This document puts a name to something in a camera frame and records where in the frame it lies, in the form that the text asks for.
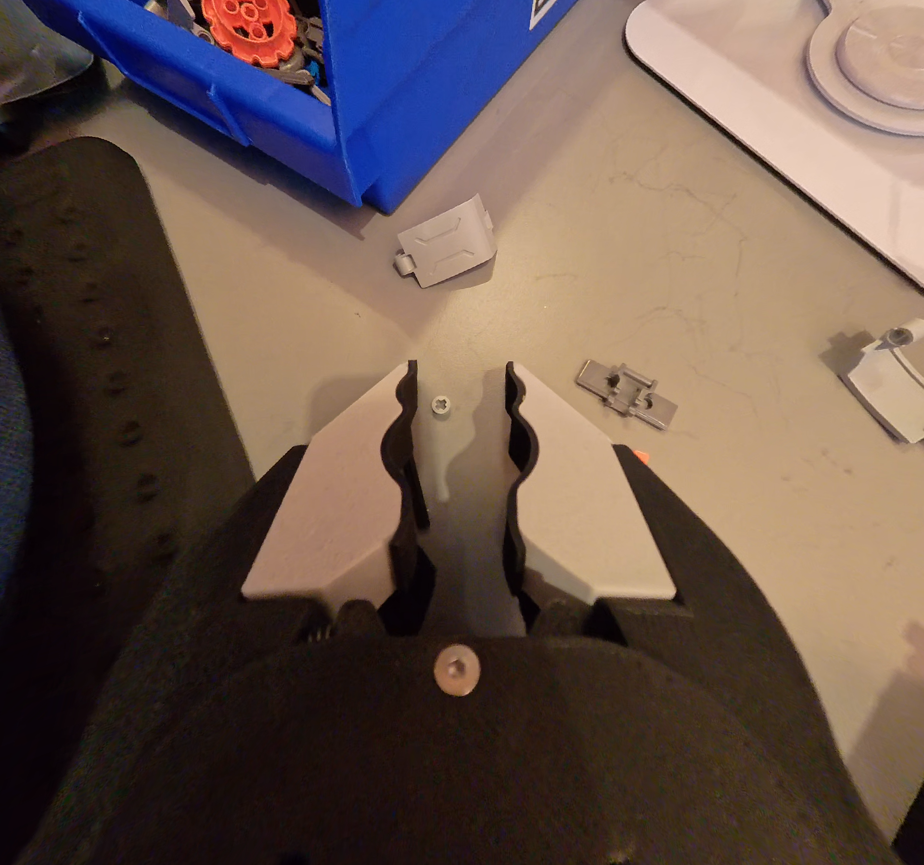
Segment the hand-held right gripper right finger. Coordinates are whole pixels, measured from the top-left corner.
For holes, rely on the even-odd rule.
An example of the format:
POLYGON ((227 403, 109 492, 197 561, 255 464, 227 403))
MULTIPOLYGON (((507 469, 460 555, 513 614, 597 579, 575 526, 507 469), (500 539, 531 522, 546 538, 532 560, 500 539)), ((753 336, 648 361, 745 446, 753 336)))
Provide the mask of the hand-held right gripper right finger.
POLYGON ((677 587, 616 451, 598 426, 521 363, 504 373, 508 455, 502 566, 519 599, 670 602, 677 587))

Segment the grey cloth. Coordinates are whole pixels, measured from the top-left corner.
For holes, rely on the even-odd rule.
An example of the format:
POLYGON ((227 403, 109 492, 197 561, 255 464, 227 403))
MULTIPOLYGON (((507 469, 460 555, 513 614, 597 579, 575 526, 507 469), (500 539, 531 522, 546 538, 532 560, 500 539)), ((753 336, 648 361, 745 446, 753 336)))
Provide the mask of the grey cloth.
POLYGON ((83 74, 84 47, 46 26, 23 0, 1 0, 1 105, 37 96, 83 74))

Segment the orange toy gear wheel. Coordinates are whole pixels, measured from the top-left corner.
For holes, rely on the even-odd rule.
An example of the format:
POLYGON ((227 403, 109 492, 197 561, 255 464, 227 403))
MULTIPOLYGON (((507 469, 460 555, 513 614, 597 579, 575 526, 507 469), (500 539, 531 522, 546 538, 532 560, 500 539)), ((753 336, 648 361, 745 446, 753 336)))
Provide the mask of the orange toy gear wheel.
POLYGON ((202 0, 202 13, 215 43, 244 63, 277 69, 295 51, 287 0, 202 0))

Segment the grey angled panel piece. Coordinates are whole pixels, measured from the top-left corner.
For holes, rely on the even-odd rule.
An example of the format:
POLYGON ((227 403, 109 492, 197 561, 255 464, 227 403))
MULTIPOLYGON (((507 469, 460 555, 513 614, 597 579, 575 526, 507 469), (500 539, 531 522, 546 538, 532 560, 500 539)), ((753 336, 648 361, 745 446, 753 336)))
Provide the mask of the grey angled panel piece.
POLYGON ((923 376, 904 352, 922 338, 922 318, 909 320, 864 346, 857 361, 839 373, 892 437, 912 445, 923 439, 923 376))

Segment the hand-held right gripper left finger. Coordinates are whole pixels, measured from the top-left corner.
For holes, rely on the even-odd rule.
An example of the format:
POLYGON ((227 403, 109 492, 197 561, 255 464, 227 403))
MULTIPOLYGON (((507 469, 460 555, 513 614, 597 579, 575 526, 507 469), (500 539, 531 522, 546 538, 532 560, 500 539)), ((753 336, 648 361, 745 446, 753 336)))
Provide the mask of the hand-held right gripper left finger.
POLYGON ((434 569, 415 461, 418 363, 400 364, 317 432, 241 587, 249 602, 318 601, 332 615, 365 600, 426 613, 434 569))

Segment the white adjustable stand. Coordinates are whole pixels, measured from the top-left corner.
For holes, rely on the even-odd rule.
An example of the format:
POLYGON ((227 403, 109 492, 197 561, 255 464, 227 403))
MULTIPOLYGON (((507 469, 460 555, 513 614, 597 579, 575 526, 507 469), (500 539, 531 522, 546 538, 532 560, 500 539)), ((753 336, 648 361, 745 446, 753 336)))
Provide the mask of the white adjustable stand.
POLYGON ((922 0, 646 0, 626 38, 922 285, 922 0))

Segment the grey track link piece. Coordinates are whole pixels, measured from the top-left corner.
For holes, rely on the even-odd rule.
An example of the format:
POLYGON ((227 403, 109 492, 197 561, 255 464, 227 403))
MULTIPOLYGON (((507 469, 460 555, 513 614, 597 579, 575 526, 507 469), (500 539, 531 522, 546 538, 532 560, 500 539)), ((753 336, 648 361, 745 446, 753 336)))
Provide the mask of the grey track link piece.
POLYGON ((625 363, 608 367, 587 360, 575 383, 598 397, 603 404, 624 417, 641 420, 660 431, 673 421, 677 406, 658 393, 658 382, 629 368, 625 363))

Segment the grey curved panel piece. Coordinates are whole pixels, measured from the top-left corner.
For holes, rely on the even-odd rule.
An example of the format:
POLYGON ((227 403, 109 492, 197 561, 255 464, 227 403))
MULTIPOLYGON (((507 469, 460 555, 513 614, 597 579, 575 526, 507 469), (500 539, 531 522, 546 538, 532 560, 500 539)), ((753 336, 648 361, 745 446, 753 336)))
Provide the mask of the grey curved panel piece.
POLYGON ((402 278, 422 289, 456 278, 497 254, 491 217, 478 193, 467 201, 399 233, 393 260, 402 278))

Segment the blue parts bin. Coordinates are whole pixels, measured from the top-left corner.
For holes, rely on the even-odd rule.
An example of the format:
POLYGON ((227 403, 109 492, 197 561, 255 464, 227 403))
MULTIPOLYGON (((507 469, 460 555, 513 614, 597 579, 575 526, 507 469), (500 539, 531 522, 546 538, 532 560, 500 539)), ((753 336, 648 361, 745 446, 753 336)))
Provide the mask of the blue parts bin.
POLYGON ((332 105, 145 10, 25 0, 177 109, 354 206, 394 211, 578 0, 320 0, 332 105))

